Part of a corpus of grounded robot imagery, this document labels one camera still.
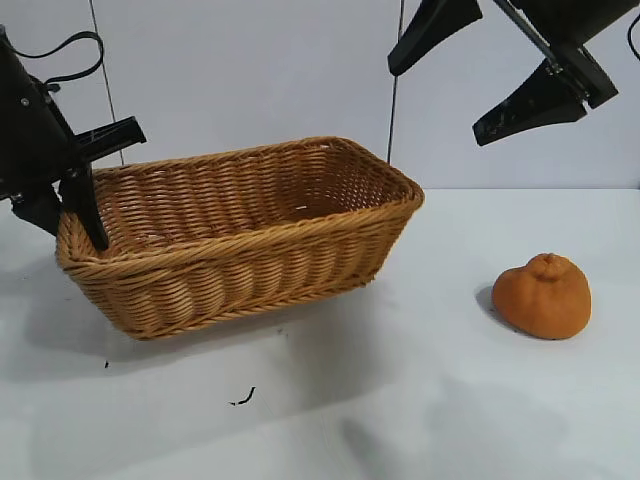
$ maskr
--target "wicker basket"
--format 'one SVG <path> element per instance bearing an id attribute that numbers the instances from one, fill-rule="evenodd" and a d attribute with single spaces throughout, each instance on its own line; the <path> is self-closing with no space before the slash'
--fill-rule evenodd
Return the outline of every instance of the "wicker basket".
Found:
<path id="1" fill-rule="evenodd" d="M 111 246 L 62 217 L 57 259 L 115 326 L 149 340 L 371 281 L 420 187 L 334 137 L 96 170 Z"/>

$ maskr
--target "small black speck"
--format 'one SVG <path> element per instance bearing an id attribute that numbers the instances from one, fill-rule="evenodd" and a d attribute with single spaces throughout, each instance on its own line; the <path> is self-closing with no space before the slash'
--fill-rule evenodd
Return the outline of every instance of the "small black speck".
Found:
<path id="1" fill-rule="evenodd" d="M 240 400 L 239 402 L 229 402 L 229 405 L 236 407 L 238 405 L 244 405 L 245 403 L 248 403 L 249 400 L 251 400 L 251 397 L 253 397 L 253 392 L 255 391 L 256 391 L 256 387 L 251 387 L 251 391 L 249 392 L 249 395 L 247 396 L 247 398 L 245 398 L 244 400 Z"/>

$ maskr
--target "cable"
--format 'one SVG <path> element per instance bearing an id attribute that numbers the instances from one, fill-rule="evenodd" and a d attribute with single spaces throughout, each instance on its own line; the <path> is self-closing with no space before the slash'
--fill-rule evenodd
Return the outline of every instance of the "cable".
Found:
<path id="1" fill-rule="evenodd" d="M 74 74 L 71 74 L 71 75 L 60 75 L 60 76 L 57 76 L 57 77 L 51 77 L 50 79 L 45 81 L 44 84 L 47 85 L 47 86 L 53 87 L 52 89 L 55 89 L 55 87 L 54 87 L 54 85 L 51 85 L 51 84 L 55 84 L 55 83 L 58 83 L 58 82 L 69 82 L 71 80 L 78 80 L 79 78 L 83 78 L 83 77 L 86 77 L 87 75 L 91 75 L 93 72 L 98 70 L 98 68 L 100 68 L 100 65 L 102 65 L 102 62 L 104 61 L 104 43 L 102 42 L 102 39 L 100 38 L 100 36 L 95 32 L 89 32 L 89 31 L 78 32 L 78 33 L 76 33 L 74 35 L 71 35 L 69 38 L 67 38 L 64 42 L 62 42 L 60 45 L 58 45 L 53 50 L 51 50 L 49 52 L 41 53 L 41 54 L 38 54 L 38 55 L 29 55 L 29 54 L 20 52 L 19 50 L 16 50 L 13 47 L 13 45 L 11 45 L 11 43 L 9 43 L 7 37 L 0 36 L 0 39 L 2 39 L 4 41 L 4 43 L 7 45 L 9 50 L 11 50 L 16 55 L 18 55 L 20 57 L 24 57 L 24 58 L 45 58 L 45 57 L 48 57 L 49 55 L 53 55 L 54 53 L 59 52 L 60 50 L 62 50 L 64 47 L 66 47 L 70 43 L 73 43 L 73 42 L 76 42 L 78 40 L 82 40 L 82 39 L 85 39 L 85 38 L 88 38 L 88 39 L 91 39 L 91 40 L 95 40 L 98 43 L 98 50 L 100 51 L 100 58 L 98 58 L 98 61 L 93 66 L 87 68 L 86 70 L 82 70 L 81 72 L 74 73 Z"/>
<path id="2" fill-rule="evenodd" d="M 631 51 L 636 56 L 636 58 L 640 61 L 640 52 L 636 48 L 633 43 L 633 30 L 636 28 L 636 25 L 640 23 L 640 14 L 636 17 L 636 19 L 631 22 L 631 26 L 629 27 L 629 31 L 627 32 L 627 40 L 629 41 L 629 47 L 631 47 Z"/>

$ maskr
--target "white table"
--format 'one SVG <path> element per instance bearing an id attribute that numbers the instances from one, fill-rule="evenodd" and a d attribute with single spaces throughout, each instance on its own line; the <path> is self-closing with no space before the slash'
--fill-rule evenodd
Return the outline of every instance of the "white table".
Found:
<path id="1" fill-rule="evenodd" d="M 151 343 L 6 210 L 3 478 L 640 478 L 640 192 L 431 191 L 369 287 Z M 486 311 L 496 276 L 543 251 L 591 281 L 569 341 Z"/>

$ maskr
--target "white wall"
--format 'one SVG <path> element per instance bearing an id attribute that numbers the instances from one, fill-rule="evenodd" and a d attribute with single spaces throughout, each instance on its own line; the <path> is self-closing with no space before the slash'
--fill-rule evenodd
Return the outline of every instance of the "white wall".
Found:
<path id="1" fill-rule="evenodd" d="M 419 0 L 407 0 L 405 24 Z M 490 0 L 485 18 L 424 57 L 400 80 L 393 161 L 426 187 L 640 185 L 640 63 L 626 44 L 636 9 L 587 47 L 621 94 L 579 123 L 480 148 L 471 126 L 542 56 Z"/>
<path id="2" fill-rule="evenodd" d="M 385 155 L 399 0 L 95 0 L 128 162 L 351 137 Z"/>

